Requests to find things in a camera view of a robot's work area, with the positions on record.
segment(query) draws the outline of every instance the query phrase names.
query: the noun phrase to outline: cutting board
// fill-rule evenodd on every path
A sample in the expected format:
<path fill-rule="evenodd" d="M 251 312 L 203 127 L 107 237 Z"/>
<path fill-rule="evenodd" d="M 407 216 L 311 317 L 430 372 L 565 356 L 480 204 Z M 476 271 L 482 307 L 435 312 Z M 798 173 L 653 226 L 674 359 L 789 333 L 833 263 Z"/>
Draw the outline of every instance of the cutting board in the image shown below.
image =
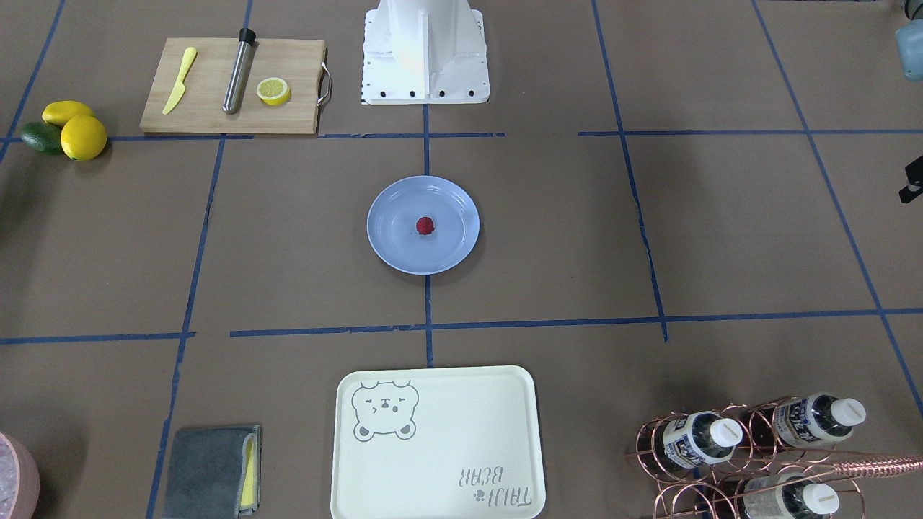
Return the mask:
<path fill-rule="evenodd" d="M 236 38 L 170 38 L 163 46 L 141 116 L 145 132 L 178 133 L 282 133 L 313 134 L 318 131 L 320 63 L 327 45 L 320 40 L 260 40 L 253 57 L 240 111 L 222 110 L 234 59 Z M 198 55 L 186 76 L 186 93 L 167 115 L 163 106 L 170 98 L 183 51 L 196 47 Z M 292 99 L 269 106 L 257 97 L 257 85 L 265 78 L 285 79 Z"/>

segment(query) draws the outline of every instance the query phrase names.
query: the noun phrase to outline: bottle cap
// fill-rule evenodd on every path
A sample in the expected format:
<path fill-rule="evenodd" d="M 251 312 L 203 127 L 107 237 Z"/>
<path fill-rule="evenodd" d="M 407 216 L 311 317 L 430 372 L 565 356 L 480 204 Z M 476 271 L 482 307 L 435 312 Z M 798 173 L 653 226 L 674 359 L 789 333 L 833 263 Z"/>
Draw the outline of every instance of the bottle cap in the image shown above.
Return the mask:
<path fill-rule="evenodd" d="M 722 447 L 734 447 L 744 439 L 744 429 L 730 418 L 715 420 L 708 432 L 712 435 L 712 440 Z"/>
<path fill-rule="evenodd" d="M 830 485 L 811 483 L 802 490 L 801 496 L 808 510 L 814 513 L 826 515 L 840 509 L 840 496 L 836 495 L 836 491 Z"/>
<path fill-rule="evenodd" d="M 842 398 L 830 405 L 833 419 L 842 425 L 852 427 L 865 421 L 865 407 L 855 398 Z"/>

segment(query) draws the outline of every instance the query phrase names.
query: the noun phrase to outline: bear ear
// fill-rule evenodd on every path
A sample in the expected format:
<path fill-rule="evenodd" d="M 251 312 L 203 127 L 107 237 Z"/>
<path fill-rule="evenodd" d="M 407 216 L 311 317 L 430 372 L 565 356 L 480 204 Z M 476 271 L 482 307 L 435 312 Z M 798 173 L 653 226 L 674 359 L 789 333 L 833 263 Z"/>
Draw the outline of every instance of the bear ear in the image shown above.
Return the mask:
<path fill-rule="evenodd" d="M 362 427 L 362 424 L 355 424 L 355 428 L 353 428 L 353 435 L 359 441 L 369 441 L 372 439 L 372 436 L 374 436 L 372 431 Z"/>
<path fill-rule="evenodd" d="M 411 420 L 406 425 L 394 431 L 401 440 L 409 440 L 416 432 L 416 424 Z"/>

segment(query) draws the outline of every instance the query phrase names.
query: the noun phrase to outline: cut lemon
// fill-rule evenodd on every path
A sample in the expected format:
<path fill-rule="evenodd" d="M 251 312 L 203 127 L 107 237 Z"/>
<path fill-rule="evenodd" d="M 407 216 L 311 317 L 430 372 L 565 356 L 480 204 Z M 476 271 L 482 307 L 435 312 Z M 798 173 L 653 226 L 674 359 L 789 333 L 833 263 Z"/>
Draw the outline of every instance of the cut lemon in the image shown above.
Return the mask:
<path fill-rule="evenodd" d="M 257 85 L 257 96 L 269 106 L 285 103 L 292 97 L 288 83 L 282 78 L 266 78 Z"/>

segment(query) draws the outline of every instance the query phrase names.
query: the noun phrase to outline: cartoon bear face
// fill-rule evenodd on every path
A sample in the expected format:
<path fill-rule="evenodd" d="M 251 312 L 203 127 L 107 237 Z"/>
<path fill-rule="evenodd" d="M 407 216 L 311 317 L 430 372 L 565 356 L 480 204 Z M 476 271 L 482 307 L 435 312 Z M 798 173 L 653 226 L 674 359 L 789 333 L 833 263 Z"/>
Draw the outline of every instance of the cartoon bear face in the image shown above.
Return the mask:
<path fill-rule="evenodd" d="M 353 393 L 353 408 L 358 422 L 353 434 L 359 441 L 369 441 L 376 434 L 394 434 L 401 440 L 409 440 L 416 432 L 414 409 L 420 401 L 410 381 L 403 385 L 396 382 L 375 382 L 366 386 L 362 382 Z"/>

